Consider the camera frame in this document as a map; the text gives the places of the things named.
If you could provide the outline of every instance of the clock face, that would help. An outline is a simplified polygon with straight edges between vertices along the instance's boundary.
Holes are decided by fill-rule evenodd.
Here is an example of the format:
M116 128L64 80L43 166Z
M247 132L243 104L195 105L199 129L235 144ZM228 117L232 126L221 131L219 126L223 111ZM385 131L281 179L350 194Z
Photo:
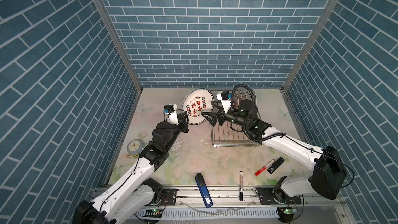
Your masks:
M129 154L136 154L142 150L142 141L139 139L134 139L127 145L127 152Z

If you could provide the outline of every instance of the brick wallpaper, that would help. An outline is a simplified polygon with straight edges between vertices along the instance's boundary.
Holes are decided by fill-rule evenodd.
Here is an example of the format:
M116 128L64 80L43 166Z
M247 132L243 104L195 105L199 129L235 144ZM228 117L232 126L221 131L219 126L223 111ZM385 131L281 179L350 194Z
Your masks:
M327 0L103 0L144 87L281 87Z
M340 0L288 89L311 142L356 172L342 193L358 223L398 222L397 10Z
M0 223L68 223L136 94L92 0L0 0Z

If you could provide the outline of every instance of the floral tablecloth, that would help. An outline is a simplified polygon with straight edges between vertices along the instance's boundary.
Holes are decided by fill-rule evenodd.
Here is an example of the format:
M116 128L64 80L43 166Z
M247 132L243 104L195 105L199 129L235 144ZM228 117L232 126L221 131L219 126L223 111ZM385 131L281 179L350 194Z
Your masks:
M140 138L146 145L152 139L152 130L163 120L163 106L177 103L180 106L192 89L144 89L122 144L111 178L112 185L136 159L127 158L127 144ZM255 89L257 107L261 119L280 131L299 138L285 102L278 89ZM259 176L254 173L271 159L283 157L285 162L270 175L267 171ZM203 122L189 126L188 133L181 133L169 157L152 175L163 185L196 185L195 175L201 172L207 185L237 185L239 172L243 171L245 185L274 185L282 176L306 173L308 170L287 155L264 145L258 147L213 147L210 124Z

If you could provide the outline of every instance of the plate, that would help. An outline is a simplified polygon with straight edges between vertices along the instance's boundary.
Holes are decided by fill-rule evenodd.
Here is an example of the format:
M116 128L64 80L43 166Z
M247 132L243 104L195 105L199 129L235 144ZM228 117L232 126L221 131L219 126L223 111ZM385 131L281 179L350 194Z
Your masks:
M205 121L201 113L213 110L213 100L213 94L207 89L199 88L190 92L182 104L182 109L188 112L188 124L196 125Z

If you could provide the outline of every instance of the red marker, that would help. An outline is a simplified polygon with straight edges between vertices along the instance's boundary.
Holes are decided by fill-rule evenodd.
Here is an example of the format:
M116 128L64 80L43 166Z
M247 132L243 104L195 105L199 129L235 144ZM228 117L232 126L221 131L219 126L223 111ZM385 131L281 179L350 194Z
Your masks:
M270 166L271 164L273 164L275 162L274 159L272 159L271 161L269 161L266 165L264 165L264 167L262 167L261 169L259 169L256 173L254 173L256 176L258 176L261 172L263 172L264 170L266 170L266 168L268 166Z

